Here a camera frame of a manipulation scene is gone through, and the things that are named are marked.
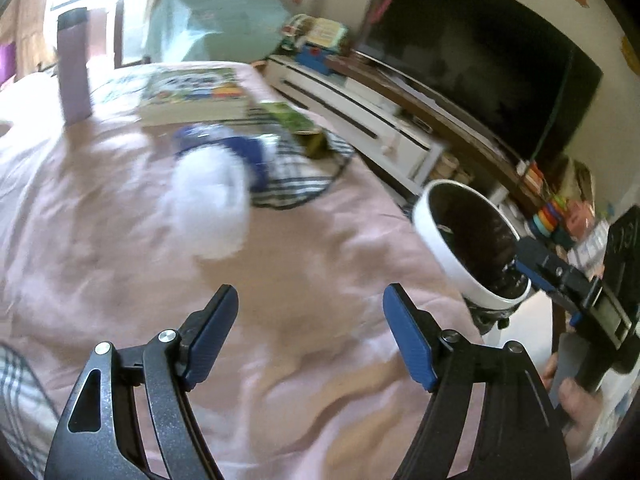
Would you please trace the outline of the person's right hand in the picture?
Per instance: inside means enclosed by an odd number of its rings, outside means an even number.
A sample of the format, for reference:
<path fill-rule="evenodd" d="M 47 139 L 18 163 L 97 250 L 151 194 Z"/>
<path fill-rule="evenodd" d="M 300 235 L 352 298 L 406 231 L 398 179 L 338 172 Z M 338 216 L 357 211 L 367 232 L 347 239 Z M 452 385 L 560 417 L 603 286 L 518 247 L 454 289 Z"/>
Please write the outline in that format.
<path fill-rule="evenodd" d="M 600 390 L 595 393 L 586 391 L 571 377 L 560 383 L 558 395 L 562 409 L 570 418 L 564 441 L 568 457 L 574 462 L 587 451 L 602 415 L 603 396 Z"/>

